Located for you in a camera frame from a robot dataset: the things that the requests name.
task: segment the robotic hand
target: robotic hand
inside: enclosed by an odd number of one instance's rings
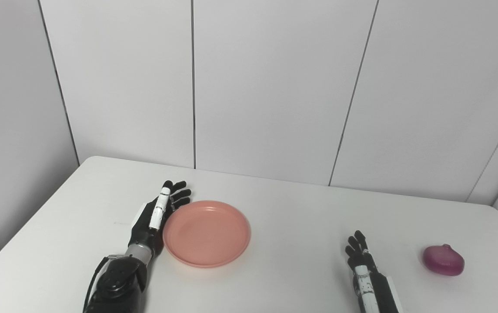
[[[362,313],[402,312],[394,285],[389,277],[378,272],[363,233],[357,230],[348,243],[345,251],[354,272],[353,284]]]
[[[177,208],[191,202],[191,190],[184,190],[186,186],[185,181],[174,185],[167,180],[160,195],[146,204],[131,230],[125,254],[107,256],[96,268],[83,313],[139,313],[141,294],[147,284],[147,266],[164,249],[165,223]],[[110,263],[90,297],[94,280],[108,261]]]

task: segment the prosthetic hand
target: prosthetic hand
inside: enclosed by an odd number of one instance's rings
[[[105,257],[94,272],[84,300],[84,313],[139,313],[147,284],[147,266],[164,249],[165,223],[177,208],[191,201],[191,190],[184,190],[186,186],[186,182],[174,185],[168,180],[160,195],[146,204],[131,230],[125,254]],[[108,261],[90,297],[94,280]]]
[[[362,313],[402,312],[398,295],[391,279],[378,272],[367,242],[360,230],[348,238],[346,254],[348,265],[354,272],[354,288]]]

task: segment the onion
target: onion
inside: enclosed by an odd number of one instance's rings
[[[431,271],[447,276],[460,275],[465,266],[463,257],[446,243],[426,248],[423,252],[423,262]]]

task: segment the tabletop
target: tabletop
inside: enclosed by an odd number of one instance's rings
[[[189,267],[167,250],[149,267],[145,312],[357,313],[343,248],[362,230],[406,313],[498,312],[498,211],[490,206],[92,157],[0,251],[0,313],[80,312],[102,257],[126,250],[143,202],[165,180],[193,200],[239,209],[251,242],[235,261]],[[422,250],[448,243],[464,272],[429,272]]]

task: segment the pink plate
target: pink plate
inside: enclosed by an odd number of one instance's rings
[[[225,265],[245,251],[251,239],[247,219],[219,201],[196,201],[179,208],[164,227],[164,244],[179,261],[196,267]]]

